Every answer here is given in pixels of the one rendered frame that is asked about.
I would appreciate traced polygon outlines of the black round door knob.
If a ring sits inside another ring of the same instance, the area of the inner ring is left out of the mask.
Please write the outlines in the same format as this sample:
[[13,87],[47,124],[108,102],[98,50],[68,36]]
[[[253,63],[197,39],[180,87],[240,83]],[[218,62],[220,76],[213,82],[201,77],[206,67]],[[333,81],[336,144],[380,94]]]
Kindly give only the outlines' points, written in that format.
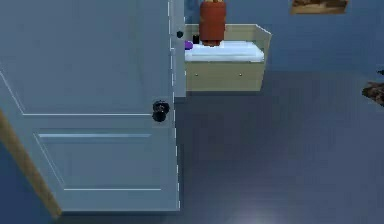
[[156,122],[163,122],[167,117],[167,114],[170,110],[170,106],[166,101],[159,100],[153,104],[152,109],[153,120]]

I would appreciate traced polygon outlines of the red-brown cylinder lamp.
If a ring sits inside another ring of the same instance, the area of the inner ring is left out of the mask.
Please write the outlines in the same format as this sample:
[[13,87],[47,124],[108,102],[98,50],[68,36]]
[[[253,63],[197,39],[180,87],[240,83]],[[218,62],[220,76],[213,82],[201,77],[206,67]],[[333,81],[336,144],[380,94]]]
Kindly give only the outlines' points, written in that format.
[[226,24],[226,2],[204,0],[200,4],[199,35],[204,46],[219,46],[224,40]]

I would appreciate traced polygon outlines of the pale blue room door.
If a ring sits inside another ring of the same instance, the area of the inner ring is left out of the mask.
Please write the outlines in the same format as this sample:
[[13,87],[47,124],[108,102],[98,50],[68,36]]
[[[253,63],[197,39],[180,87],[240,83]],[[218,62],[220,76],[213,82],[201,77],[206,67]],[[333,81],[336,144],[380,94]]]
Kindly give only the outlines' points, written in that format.
[[0,0],[0,110],[62,213],[179,209],[183,26],[184,0]]

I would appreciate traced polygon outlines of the dark brown house plant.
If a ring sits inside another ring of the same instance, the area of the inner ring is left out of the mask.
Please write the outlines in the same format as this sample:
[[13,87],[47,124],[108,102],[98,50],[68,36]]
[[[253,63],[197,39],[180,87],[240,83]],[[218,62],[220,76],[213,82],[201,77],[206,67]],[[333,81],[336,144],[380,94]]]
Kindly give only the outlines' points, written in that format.
[[369,81],[361,93],[384,107],[384,82]]

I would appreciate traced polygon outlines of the brown framed wall picture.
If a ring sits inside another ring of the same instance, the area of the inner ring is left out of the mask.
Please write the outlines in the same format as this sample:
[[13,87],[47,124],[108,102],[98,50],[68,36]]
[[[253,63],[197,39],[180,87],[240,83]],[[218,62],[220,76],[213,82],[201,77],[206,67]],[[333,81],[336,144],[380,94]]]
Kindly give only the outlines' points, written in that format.
[[349,0],[292,0],[291,14],[343,14]]

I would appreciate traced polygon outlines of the tan wooden door frame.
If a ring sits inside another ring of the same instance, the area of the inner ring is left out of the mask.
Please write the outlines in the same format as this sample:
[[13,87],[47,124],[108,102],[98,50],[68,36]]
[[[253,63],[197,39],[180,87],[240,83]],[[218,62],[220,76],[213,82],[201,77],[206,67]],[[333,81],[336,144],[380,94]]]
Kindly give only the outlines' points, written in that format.
[[49,211],[50,215],[55,219],[59,218],[62,215],[62,209],[1,110],[0,142],[11,154],[17,166],[32,186],[35,194]]

